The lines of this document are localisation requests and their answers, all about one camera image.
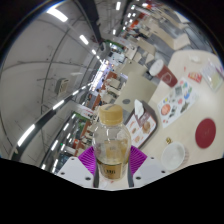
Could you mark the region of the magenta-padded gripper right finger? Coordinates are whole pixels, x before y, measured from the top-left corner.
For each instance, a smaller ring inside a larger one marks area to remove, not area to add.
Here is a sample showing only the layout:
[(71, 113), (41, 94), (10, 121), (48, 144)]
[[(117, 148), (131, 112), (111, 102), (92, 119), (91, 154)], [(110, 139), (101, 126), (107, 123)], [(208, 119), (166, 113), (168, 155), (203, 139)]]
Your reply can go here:
[(143, 187), (166, 176), (166, 169), (155, 158), (132, 146), (130, 150), (127, 180), (130, 188)]

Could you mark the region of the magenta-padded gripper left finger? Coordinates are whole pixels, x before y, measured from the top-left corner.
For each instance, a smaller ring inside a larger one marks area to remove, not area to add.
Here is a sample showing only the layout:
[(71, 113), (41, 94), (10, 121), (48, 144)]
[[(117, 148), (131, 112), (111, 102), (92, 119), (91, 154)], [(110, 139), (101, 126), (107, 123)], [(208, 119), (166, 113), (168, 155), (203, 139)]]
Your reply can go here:
[(84, 188), (99, 187), (99, 171), (93, 147), (78, 157), (70, 157), (57, 175)]

